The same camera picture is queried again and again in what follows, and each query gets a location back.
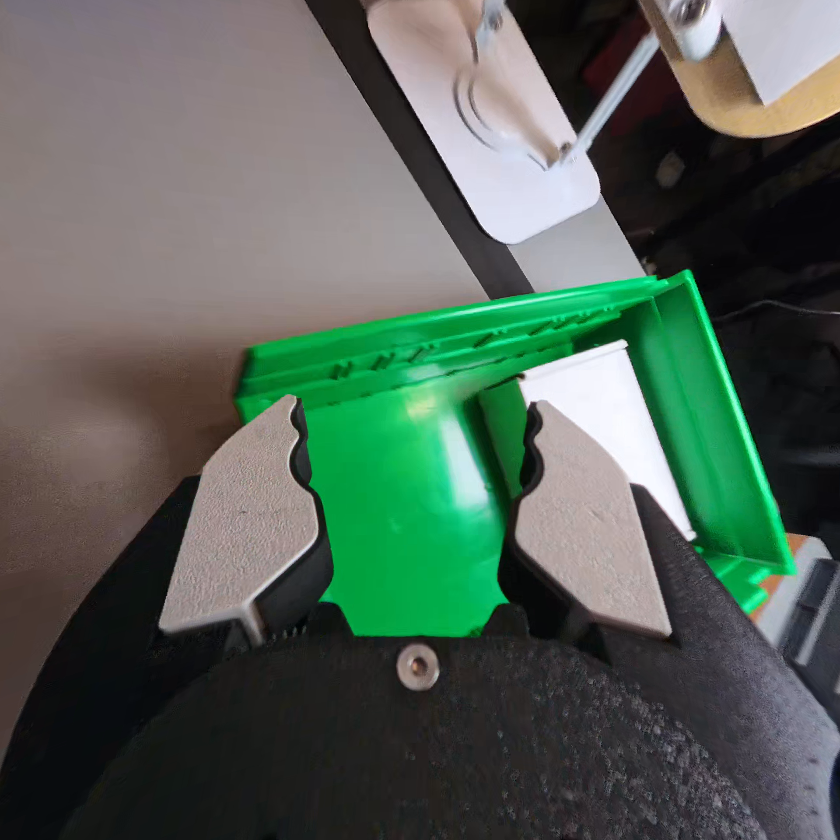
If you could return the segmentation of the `green plastic bin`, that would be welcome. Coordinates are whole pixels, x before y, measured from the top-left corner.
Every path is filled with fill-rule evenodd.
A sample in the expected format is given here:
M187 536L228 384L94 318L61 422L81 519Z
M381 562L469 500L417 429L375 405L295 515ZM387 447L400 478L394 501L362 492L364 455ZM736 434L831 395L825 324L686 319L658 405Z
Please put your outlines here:
M333 577L359 636L477 635L506 602L510 496L478 395L626 340L700 557L748 613L792 574L781 514L687 270L410 314L247 349L248 424L301 399Z

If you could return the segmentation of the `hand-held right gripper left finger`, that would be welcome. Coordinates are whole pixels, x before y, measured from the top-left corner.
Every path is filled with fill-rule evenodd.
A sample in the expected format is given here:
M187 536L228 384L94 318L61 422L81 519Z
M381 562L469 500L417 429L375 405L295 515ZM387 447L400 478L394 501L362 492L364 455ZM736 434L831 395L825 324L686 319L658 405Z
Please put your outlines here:
M304 623L333 578L302 400L281 397L206 462L160 614L181 636L236 624L252 647Z

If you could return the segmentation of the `white cardboard mailer box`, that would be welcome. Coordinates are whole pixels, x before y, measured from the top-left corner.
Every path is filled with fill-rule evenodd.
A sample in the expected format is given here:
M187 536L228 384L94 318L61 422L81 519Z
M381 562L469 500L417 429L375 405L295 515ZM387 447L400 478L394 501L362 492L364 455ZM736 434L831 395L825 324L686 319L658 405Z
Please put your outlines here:
M638 383L627 341L620 339L542 364L519 375L526 406L545 401L592 437L645 487L688 541L693 529Z

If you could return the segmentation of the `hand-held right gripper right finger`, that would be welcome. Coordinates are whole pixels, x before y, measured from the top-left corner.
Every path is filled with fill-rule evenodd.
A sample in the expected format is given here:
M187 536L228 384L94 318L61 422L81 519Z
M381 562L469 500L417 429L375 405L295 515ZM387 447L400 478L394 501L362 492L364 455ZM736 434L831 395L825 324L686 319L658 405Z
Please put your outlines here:
M579 640L594 626L666 640L673 629L631 482L549 402L528 408L521 491L499 567L530 634Z

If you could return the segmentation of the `grey desk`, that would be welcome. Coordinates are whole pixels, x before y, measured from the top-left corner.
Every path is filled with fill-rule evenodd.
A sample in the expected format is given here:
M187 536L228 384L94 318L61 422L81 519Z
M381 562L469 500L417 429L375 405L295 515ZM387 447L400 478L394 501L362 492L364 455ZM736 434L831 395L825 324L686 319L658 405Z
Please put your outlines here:
M497 248L418 179L306 2L2 2L2 753L246 348L643 273L602 198Z

